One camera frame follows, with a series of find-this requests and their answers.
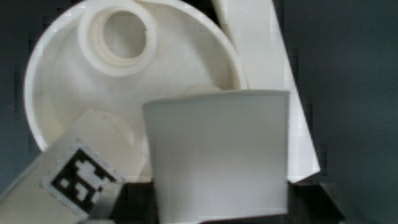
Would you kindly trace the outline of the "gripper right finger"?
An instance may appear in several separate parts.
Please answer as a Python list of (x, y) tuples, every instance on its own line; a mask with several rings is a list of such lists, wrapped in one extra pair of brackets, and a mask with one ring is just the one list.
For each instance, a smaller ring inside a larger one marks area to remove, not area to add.
[(289, 185), (289, 221), (290, 224), (354, 224), (344, 191), (321, 174)]

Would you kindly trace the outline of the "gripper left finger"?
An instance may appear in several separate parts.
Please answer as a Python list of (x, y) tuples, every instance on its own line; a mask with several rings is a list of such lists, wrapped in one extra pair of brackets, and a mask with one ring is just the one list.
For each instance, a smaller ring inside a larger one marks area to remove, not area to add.
[(90, 213), (88, 224), (159, 224), (152, 183), (111, 183)]

